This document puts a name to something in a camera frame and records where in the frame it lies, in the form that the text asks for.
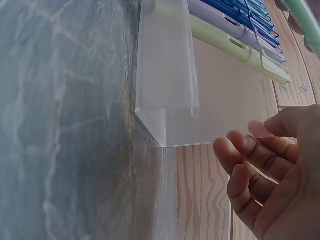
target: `clear acrylic holder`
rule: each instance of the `clear acrylic holder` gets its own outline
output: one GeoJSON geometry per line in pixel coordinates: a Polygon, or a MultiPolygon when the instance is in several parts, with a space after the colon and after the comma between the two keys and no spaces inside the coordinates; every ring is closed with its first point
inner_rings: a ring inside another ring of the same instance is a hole
{"type": "Polygon", "coordinates": [[[268,106],[268,77],[191,32],[187,0],[142,0],[135,112],[161,147],[249,133],[268,106]]]}

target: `wood grain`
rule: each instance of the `wood grain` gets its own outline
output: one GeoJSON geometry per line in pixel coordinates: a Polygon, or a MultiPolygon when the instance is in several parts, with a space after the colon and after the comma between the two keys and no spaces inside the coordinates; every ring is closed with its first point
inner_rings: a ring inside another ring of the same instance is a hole
{"type": "MultiPolygon", "coordinates": [[[[289,13],[283,12],[283,15],[288,20],[289,13]]],[[[295,31],[292,32],[297,42],[297,45],[301,51],[307,72],[311,80],[313,89],[310,89],[310,91],[313,91],[313,93],[315,94],[316,102],[320,103],[320,60],[314,53],[306,49],[304,43],[304,36],[299,35],[295,31]]]]}
{"type": "Polygon", "coordinates": [[[212,145],[179,147],[177,166],[178,239],[229,240],[228,175],[212,145]]]}
{"type": "Polygon", "coordinates": [[[312,92],[310,78],[302,58],[294,35],[288,25],[286,18],[279,10],[274,0],[266,0],[269,13],[276,25],[276,31],[280,34],[280,46],[284,50],[287,62],[284,64],[291,70],[292,83],[285,89],[275,83],[275,91],[279,106],[308,106],[316,103],[312,92]]]}

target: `finger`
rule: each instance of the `finger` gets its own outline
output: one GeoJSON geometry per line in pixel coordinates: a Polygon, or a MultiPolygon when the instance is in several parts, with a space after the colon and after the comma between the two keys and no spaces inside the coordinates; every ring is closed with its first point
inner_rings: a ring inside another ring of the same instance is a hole
{"type": "Polygon", "coordinates": [[[236,165],[227,186],[227,193],[234,212],[253,231],[262,207],[251,197],[249,179],[247,168],[242,164],[236,165]]]}
{"type": "Polygon", "coordinates": [[[281,182],[293,164],[263,146],[254,137],[240,131],[231,131],[227,138],[239,153],[268,177],[281,182]]]}
{"type": "Polygon", "coordinates": [[[225,137],[220,137],[214,141],[213,150],[223,169],[229,175],[232,174],[236,165],[243,163],[244,159],[242,155],[235,148],[232,142],[225,137]]]}
{"type": "Polygon", "coordinates": [[[264,122],[265,128],[277,137],[297,138],[297,128],[306,107],[286,107],[264,122]]]}
{"type": "Polygon", "coordinates": [[[266,232],[289,208],[292,206],[294,199],[297,197],[297,190],[301,184],[299,177],[285,179],[272,193],[270,199],[265,203],[259,216],[256,219],[255,233],[258,237],[263,238],[266,232]]]}
{"type": "Polygon", "coordinates": [[[286,5],[283,4],[282,0],[274,0],[275,5],[284,12],[288,12],[288,8],[286,5]]]}
{"type": "Polygon", "coordinates": [[[297,163],[300,156],[300,149],[299,146],[294,144],[290,139],[286,137],[273,136],[259,138],[258,141],[283,159],[288,160],[292,164],[297,163]]]}
{"type": "Polygon", "coordinates": [[[273,181],[266,179],[249,164],[245,166],[247,167],[250,176],[249,191],[251,196],[254,200],[264,205],[278,185],[273,181]]]}
{"type": "Polygon", "coordinates": [[[295,21],[294,17],[291,15],[289,15],[288,18],[288,23],[290,25],[290,27],[299,35],[303,35],[304,32],[302,31],[301,27],[299,27],[299,25],[297,24],[297,22],[295,21]]]}
{"type": "Polygon", "coordinates": [[[249,122],[248,130],[250,131],[252,136],[254,136],[256,139],[274,137],[273,134],[267,131],[262,121],[253,120],[249,122]]]}
{"type": "MultiPolygon", "coordinates": [[[[244,159],[239,151],[227,138],[218,138],[213,144],[216,157],[219,159],[224,170],[231,176],[236,165],[243,164],[244,159]]],[[[262,205],[269,199],[277,186],[274,182],[261,176],[249,164],[249,191],[252,197],[262,205]]]]}
{"type": "Polygon", "coordinates": [[[305,108],[298,124],[298,144],[310,171],[320,171],[320,104],[305,108]]]}

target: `light green highlighter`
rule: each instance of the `light green highlighter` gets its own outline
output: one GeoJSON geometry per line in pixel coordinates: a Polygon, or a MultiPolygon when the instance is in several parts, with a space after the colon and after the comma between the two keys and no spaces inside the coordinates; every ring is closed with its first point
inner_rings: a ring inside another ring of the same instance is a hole
{"type": "Polygon", "coordinates": [[[305,0],[281,0],[304,33],[304,38],[320,59],[320,26],[305,0]]]}
{"type": "MultiPolygon", "coordinates": [[[[177,16],[179,15],[178,11],[165,3],[157,2],[153,13],[159,15],[161,18],[172,19],[172,24],[174,24],[175,21],[176,24],[179,24],[179,21],[177,21],[177,16]]],[[[193,15],[190,15],[189,17],[192,36],[194,38],[234,56],[242,63],[256,69],[281,85],[291,83],[291,71],[271,59],[263,50],[258,52],[217,27],[193,15]]]]}

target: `wooden surface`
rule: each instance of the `wooden surface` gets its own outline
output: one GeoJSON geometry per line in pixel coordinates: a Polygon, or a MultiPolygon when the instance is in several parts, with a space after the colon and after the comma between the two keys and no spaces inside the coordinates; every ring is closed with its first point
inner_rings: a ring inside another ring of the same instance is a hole
{"type": "Polygon", "coordinates": [[[269,13],[276,25],[276,32],[280,34],[280,46],[284,50],[287,63],[284,65],[291,70],[292,83],[287,86],[287,91],[275,83],[278,104],[280,106],[308,106],[316,103],[312,92],[310,78],[304,64],[299,47],[295,41],[285,16],[279,10],[274,0],[266,0],[269,13]]]}
{"type": "MultiPolygon", "coordinates": [[[[265,3],[276,31],[280,33],[280,46],[287,58],[285,65],[292,71],[292,83],[286,87],[287,90],[273,81],[262,83],[260,94],[268,99],[268,106],[261,113],[262,121],[285,107],[320,102],[320,61],[305,48],[304,37],[290,29],[287,21],[289,14],[281,12],[274,0],[265,0],[265,3]]],[[[229,200],[225,192],[228,176],[216,160],[212,146],[180,147],[177,154],[178,239],[256,240],[228,208],[229,200]],[[231,225],[226,225],[229,218],[223,219],[227,215],[222,214],[224,211],[232,214],[231,225]]]]}
{"type": "Polygon", "coordinates": [[[228,175],[216,159],[212,144],[179,147],[177,167],[178,239],[229,240],[228,175]]]}

